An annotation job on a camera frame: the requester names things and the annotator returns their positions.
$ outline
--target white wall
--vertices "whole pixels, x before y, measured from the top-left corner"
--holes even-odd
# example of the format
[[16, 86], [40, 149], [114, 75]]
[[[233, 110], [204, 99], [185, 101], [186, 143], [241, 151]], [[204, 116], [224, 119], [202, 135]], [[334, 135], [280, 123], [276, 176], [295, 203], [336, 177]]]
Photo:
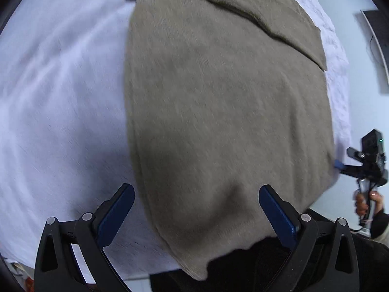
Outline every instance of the white wall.
[[[376, 7], [371, 0], [318, 1], [332, 19], [350, 63], [350, 119], [353, 147], [360, 150], [360, 139], [376, 128], [383, 133], [385, 148], [388, 150], [388, 80], [383, 67], [372, 56], [369, 48], [372, 33], [361, 14], [361, 10], [376, 9]], [[380, 60], [374, 39], [371, 47], [375, 57]], [[352, 200], [356, 189], [356, 180], [342, 175], [337, 183], [312, 206], [312, 209], [333, 220], [345, 217], [351, 227], [359, 228]], [[389, 212], [389, 184], [379, 188], [379, 192], [386, 195], [386, 207]]]

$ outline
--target bed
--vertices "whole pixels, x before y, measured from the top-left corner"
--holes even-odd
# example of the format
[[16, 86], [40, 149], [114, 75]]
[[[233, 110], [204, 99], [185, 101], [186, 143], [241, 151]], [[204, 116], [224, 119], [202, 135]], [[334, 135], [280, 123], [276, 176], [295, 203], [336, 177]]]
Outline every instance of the bed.
[[[321, 30], [336, 156], [342, 159], [351, 140], [347, 58], [318, 1], [296, 1]], [[136, 189], [123, 96], [134, 7], [126, 0], [23, 0], [1, 33], [3, 256], [34, 267], [49, 216], [73, 220], [94, 211], [122, 183]], [[124, 280], [179, 268], [139, 199], [105, 252]]]

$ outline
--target black sleeve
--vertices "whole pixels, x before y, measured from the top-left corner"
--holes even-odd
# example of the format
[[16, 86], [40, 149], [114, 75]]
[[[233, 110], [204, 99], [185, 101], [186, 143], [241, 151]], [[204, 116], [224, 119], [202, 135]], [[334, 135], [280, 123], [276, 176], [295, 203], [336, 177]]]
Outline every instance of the black sleeve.
[[389, 248], [384, 244], [352, 234], [357, 253], [359, 292], [387, 291]]
[[370, 233], [371, 238], [375, 239], [386, 230], [389, 225], [389, 215], [384, 213], [384, 209], [380, 210], [371, 222]]

